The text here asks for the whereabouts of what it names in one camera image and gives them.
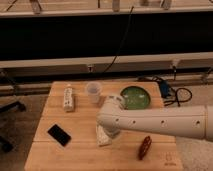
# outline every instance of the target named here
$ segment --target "green bowl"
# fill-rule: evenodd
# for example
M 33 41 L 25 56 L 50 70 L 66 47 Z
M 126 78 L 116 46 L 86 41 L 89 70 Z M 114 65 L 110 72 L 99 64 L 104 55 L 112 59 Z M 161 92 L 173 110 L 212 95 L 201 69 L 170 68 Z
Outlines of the green bowl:
M 138 86 L 126 87 L 122 90 L 121 96 L 125 99 L 127 110 L 146 109 L 151 101 L 149 93 Z

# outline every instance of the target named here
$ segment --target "electrical outlet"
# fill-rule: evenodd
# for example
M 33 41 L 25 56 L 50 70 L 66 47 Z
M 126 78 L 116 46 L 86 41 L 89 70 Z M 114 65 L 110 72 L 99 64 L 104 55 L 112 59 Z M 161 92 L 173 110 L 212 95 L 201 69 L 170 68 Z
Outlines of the electrical outlet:
M 180 60 L 179 59 L 174 59 L 172 60 L 172 63 L 171 63 L 171 68 L 173 69 L 174 67 L 177 68 L 178 64 L 180 63 Z
M 93 73 L 93 71 L 94 71 L 94 64 L 88 64 L 87 65 L 87 69 L 88 69 L 89 73 Z

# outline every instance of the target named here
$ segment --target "power strip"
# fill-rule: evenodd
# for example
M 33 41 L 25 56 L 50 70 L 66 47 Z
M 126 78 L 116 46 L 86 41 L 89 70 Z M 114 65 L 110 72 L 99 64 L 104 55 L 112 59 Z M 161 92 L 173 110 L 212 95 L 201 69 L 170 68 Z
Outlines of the power strip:
M 74 111 L 75 106 L 74 106 L 73 88 L 68 87 L 64 90 L 63 108 L 64 111 L 66 112 Z

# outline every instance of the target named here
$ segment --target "white cup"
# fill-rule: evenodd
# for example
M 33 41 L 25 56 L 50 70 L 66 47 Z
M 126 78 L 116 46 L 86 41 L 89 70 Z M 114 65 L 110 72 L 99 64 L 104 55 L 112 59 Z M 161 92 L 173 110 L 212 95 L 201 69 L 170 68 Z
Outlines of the white cup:
M 91 103 L 98 103 L 100 100 L 102 86 L 99 82 L 89 82 L 85 87 L 86 94 L 90 98 Z

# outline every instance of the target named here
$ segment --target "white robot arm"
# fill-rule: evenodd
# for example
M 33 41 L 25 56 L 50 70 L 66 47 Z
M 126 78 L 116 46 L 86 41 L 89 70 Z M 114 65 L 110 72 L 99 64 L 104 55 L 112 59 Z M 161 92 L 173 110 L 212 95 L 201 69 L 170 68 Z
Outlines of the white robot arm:
M 108 136 L 120 129 L 213 141 L 213 107 L 194 106 L 125 110 L 119 95 L 106 98 L 97 122 Z

